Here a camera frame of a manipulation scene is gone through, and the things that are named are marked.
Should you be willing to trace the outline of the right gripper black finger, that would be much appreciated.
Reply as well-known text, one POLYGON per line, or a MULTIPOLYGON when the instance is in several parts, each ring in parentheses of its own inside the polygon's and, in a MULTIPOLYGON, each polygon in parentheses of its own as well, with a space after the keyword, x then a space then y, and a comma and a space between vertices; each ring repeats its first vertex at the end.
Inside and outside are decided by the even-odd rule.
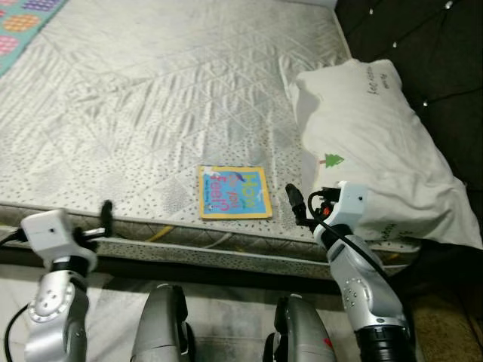
POLYGON ((292 211, 294 214, 294 220, 296 220, 296 224, 305 224, 306 223, 306 207, 305 207, 305 198, 303 197, 303 193, 294 186, 293 183, 287 183, 285 186, 285 192, 289 200, 289 204, 292 207, 292 211))

